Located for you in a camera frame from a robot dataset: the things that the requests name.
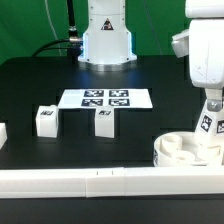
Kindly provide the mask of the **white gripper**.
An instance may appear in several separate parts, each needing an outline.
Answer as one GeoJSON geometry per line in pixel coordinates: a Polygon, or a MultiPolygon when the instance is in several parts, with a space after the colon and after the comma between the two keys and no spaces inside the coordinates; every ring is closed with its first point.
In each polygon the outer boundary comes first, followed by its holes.
{"type": "Polygon", "coordinates": [[[205,90],[207,109],[223,108],[224,87],[224,19],[193,19],[188,29],[172,37],[178,58],[189,56],[192,84],[205,90]]]}

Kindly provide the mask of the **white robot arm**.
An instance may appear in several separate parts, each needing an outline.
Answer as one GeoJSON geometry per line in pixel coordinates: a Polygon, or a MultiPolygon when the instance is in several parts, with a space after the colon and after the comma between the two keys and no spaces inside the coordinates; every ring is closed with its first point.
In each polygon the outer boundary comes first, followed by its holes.
{"type": "Polygon", "coordinates": [[[189,28],[172,37],[178,58],[189,56],[192,84],[204,88],[207,109],[223,109],[224,89],[224,0],[186,0],[189,28]]]}

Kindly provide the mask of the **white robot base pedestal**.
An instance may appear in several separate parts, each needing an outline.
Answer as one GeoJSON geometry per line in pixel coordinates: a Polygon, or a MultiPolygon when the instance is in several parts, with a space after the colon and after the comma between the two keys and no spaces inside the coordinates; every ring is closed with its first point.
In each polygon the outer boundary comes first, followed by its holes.
{"type": "Polygon", "coordinates": [[[137,59],[125,24],[125,0],[88,0],[88,21],[79,62],[113,66],[137,59]]]}

